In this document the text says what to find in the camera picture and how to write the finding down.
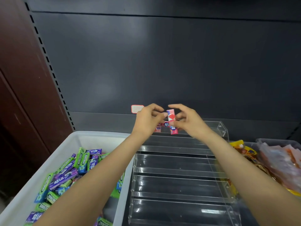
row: plastic tub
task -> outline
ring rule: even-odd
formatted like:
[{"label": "plastic tub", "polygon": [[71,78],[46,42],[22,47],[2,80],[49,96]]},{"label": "plastic tub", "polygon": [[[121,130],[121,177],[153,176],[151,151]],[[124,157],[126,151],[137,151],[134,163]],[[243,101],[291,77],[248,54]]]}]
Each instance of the plastic tub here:
[{"label": "plastic tub", "polygon": [[[56,171],[57,168],[73,153],[77,153],[80,147],[86,149],[102,148],[103,153],[113,151],[126,137],[128,133],[114,132],[94,132],[94,131],[77,131],[70,134],[62,144],[53,152],[32,178],[25,184],[15,198],[10,202],[6,209],[0,215],[1,226],[22,226],[36,204],[33,203],[39,189],[47,174]],[[130,178],[133,168],[131,162],[126,168],[125,179],[120,194],[120,198],[115,204],[116,214],[114,226],[121,226],[124,209],[126,205],[127,194],[129,190]]]}]

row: white label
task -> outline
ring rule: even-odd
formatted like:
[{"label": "white label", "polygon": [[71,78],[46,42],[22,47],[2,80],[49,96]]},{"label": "white label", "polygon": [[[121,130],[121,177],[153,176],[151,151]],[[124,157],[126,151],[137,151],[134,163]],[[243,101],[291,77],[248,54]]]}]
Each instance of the white label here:
[{"label": "white label", "polygon": [[143,105],[132,105],[132,113],[137,113],[143,109]]}]

